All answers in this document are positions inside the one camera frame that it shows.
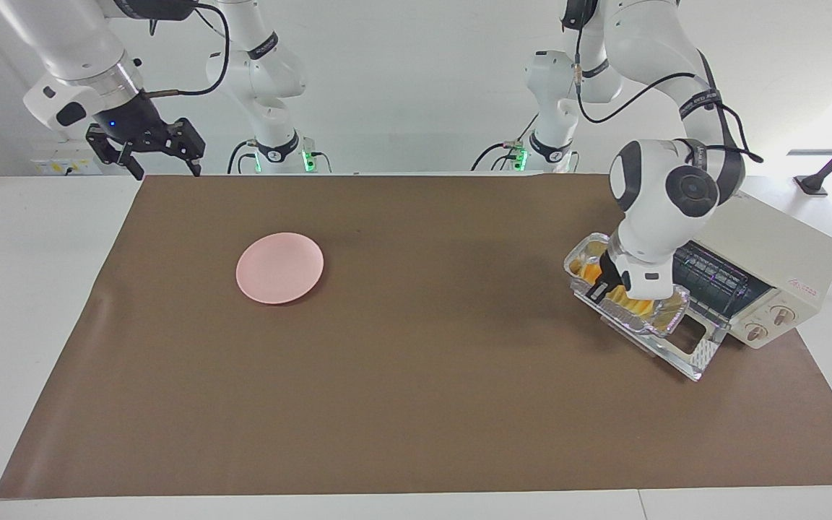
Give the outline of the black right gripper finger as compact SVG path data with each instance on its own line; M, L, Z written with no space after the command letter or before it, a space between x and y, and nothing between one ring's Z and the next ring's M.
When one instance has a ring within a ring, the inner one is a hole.
M194 177L201 177L206 142L187 118L170 125L170 148L172 156L185 162Z
M144 170L138 160L133 157L131 144L125 144L119 150L116 149L105 129L97 123L90 123L85 139L92 151L95 152L96 158L104 165L118 165L120 168L126 169L135 180L143 180Z

